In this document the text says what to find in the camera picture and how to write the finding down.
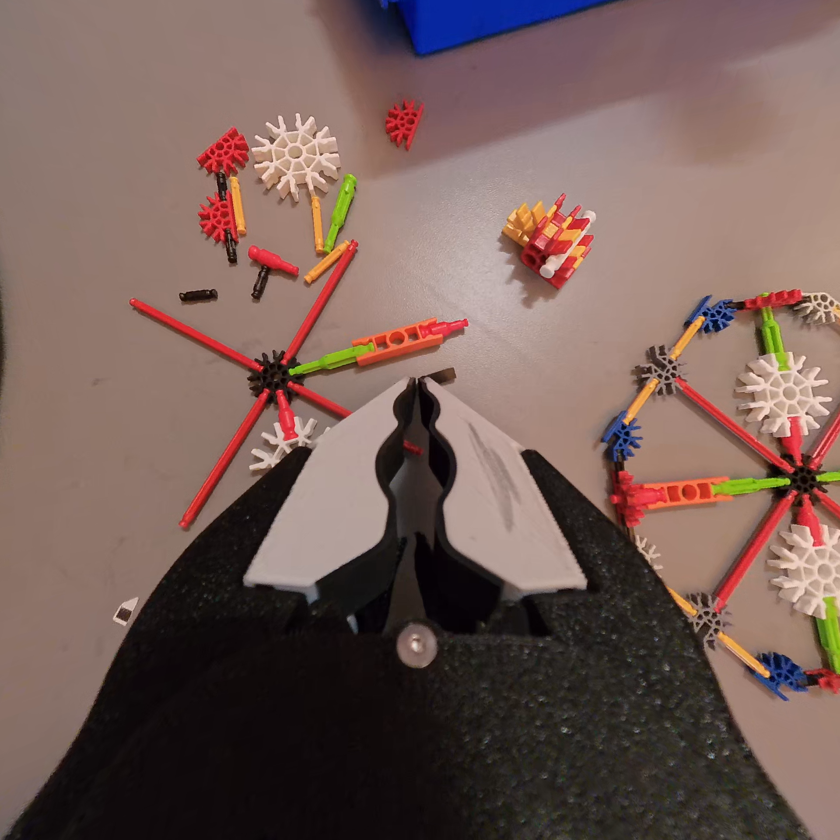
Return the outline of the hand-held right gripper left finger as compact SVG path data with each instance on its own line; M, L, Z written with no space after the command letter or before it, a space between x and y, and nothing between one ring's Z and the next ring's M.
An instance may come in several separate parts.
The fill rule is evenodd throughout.
M383 629L401 557L390 485L403 465L416 387L401 379L304 451L246 586L333 606L355 632Z

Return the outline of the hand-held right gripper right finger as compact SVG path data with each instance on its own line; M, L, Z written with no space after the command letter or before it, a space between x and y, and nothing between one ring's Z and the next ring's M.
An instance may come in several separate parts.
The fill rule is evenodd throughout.
M587 580L524 447L430 377L418 396L441 486L434 544L417 547L427 617L453 634L548 635L530 598Z

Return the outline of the red spoked toy assembly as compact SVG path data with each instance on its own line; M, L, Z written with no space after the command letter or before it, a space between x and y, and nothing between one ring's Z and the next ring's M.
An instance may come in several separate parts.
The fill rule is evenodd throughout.
M255 398L254 404L249 408L245 419L238 426L236 433L219 456L200 490L182 514L179 522L181 529L189 529L193 525L268 405L276 407L280 441L284 444L295 444L301 441L302 437L302 433L297 431L296 416L290 405L290 400L294 396L301 397L337 418L345 418L350 414L348 409L305 386L307 376L323 371L333 371L348 365L357 365L364 368L372 364L400 358L406 354L430 350L442 344L451 334L463 332L468 328L469 321L466 318L454 321L439 321L436 318L427 318L412 322L401 328L375 332L366 338L354 340L349 348L327 353L313 362L299 363L298 352L302 349L305 340L320 319L357 253L358 242L354 239L349 241L350 246L341 259L330 268L329 278L320 290L294 338L289 346L281 352L274 351L263 353L257 358L248 358L144 301L137 298L132 298L129 301L131 308L146 318L164 325L166 328L181 334L181 336L247 369L248 387Z

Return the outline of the short red toy rod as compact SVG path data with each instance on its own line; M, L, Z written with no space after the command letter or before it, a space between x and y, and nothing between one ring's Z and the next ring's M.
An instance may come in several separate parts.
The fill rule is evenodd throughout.
M267 270L279 270L293 277L299 276L299 267L292 265L279 255L256 245L248 247L248 258Z

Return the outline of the red fan toy connector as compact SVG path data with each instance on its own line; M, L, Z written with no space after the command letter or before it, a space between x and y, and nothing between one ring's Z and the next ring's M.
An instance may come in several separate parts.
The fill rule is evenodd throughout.
M236 127L222 134L196 158L196 162L207 172L225 175L236 175L248 161L249 144Z

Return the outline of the blue plastic bin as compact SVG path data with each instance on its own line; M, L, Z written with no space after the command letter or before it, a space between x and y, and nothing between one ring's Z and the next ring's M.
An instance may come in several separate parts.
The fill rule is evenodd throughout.
M395 7L420 56L578 14L607 1L376 1Z

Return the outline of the long black toy rod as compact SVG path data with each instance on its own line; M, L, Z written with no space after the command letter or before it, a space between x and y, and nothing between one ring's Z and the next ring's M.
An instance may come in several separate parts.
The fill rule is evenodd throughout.
M224 210L224 212L222 213L222 215L224 216L222 229L224 232L227 262L230 265L236 265L238 263L238 256L235 238L233 237L233 232L236 227L235 213L228 195L228 179L226 177L226 174L221 170L218 171L216 173L216 181L218 198L220 204L223 205L222 210Z

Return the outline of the red yellow connector stack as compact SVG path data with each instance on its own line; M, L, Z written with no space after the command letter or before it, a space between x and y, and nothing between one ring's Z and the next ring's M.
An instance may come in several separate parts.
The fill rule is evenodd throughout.
M508 216L502 233L521 247L521 262L561 289L592 249L592 226L596 215L578 205L568 213L562 206L566 195L545 207L523 203Z

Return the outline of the colourful toy wheel model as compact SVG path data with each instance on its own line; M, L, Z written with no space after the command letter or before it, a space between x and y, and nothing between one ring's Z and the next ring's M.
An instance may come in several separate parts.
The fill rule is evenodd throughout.
M712 593L669 593L706 648L725 648L737 656L771 694L788 700L792 693L819 689L837 696L839 536L838 527L821 521L819 510L838 519L838 500L831 496L831 488L838 487L838 470L825 466L826 457L838 445L838 411L830 416L827 406L832 399L819 393L827 385L819 368L808 366L803 355L784 347L776 317L780 310L812 326L838 324L838 300L824 292L777 290L740 301L714 301L707 296L695 306L672 346L648 349L646 363L635 372L634 399L615 416L601 439L610 466L610 502L619 525L659 572L655 547L636 532L645 514L772 492L774 501L766 516ZM738 376L734 393L742 398L738 406L742 419L735 419L688 383L682 357L697 335L719 333L742 313L756 318L760 354ZM750 448L762 459L767 475L636 482L627 461L642 446L638 416L654 397L672 395L686 399ZM821 427L826 417L830 421ZM768 565L777 570L770 584L779 598L814 620L821 667L804 668L781 653L752 655L726 633L729 601L766 548L770 549Z

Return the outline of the green toy rod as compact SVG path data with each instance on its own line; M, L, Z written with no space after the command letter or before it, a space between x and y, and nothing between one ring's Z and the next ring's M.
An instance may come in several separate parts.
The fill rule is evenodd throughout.
M329 232L324 240L323 249L326 254L331 253L335 247L336 239L345 224L354 199L357 183L358 180L354 175L350 173L344 175L336 204L332 211Z

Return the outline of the red round toy connector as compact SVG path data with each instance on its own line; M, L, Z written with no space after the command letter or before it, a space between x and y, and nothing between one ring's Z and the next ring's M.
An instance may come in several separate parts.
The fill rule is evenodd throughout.
M216 192L199 207L199 225L205 236L218 243L225 240L225 232L228 231L233 242L238 242L235 211L227 196L222 198Z

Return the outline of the large white snowflake connector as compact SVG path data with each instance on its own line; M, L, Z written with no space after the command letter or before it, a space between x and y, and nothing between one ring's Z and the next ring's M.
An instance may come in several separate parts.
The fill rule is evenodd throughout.
M304 120L296 114L291 127L278 116L276 124L266 123L266 131L269 136L256 135L250 151L259 179L267 190L275 188L280 199L291 196L297 202L302 185L311 196L326 193L328 180L339 179L338 141L329 127L319 129L312 115Z

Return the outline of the red half-round toy connector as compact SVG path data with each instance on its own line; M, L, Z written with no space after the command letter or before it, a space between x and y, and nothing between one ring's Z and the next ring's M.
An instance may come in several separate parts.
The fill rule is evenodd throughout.
M417 128L424 115L424 103L415 100L402 100L389 108L385 117L385 132L397 146L411 150Z

